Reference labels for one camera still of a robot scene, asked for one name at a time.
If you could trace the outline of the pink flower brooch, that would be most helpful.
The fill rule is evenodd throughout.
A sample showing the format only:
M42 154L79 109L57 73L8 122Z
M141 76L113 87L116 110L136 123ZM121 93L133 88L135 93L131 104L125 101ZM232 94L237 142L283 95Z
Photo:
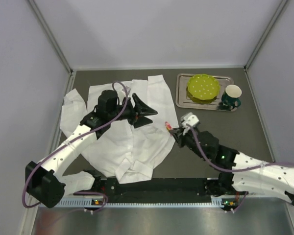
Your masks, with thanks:
M172 130L172 126L171 126L167 121L165 122L165 128L166 128L168 131Z

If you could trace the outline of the white shirt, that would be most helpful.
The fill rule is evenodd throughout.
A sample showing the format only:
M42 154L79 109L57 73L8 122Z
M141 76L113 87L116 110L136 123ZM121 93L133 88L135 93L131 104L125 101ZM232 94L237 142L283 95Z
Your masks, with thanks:
M61 131L69 137L83 117L97 105L103 91L115 89L119 98L124 99L121 89L125 86L131 88L130 95L136 93L145 104L158 112L150 116L152 124L134 128L127 120L115 121L102 137L81 153L92 167L106 177L115 176L120 184L150 180L153 170L174 145L165 122L177 127L178 120L171 91L163 76L91 86L87 101L74 89L64 97L60 121Z

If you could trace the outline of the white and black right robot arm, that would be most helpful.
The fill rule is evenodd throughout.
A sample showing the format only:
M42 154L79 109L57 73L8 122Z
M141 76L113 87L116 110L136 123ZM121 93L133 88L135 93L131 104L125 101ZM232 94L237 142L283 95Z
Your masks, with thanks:
M196 127L166 129L179 147L187 147L219 171L215 194L250 193L275 197L294 206L294 163L261 161L219 143L208 131Z

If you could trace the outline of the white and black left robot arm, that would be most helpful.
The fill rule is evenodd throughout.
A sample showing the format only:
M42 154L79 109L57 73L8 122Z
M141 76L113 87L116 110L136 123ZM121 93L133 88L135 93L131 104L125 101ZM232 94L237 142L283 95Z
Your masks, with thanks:
M149 116L157 111L133 94L119 100L115 90L105 90L98 97L94 110L87 114L73 133L47 157L25 167L22 196L31 195L47 208L56 206L64 196L90 190L95 177L86 171L64 175L70 164L91 144L95 143L119 120L127 120L134 128L152 123Z

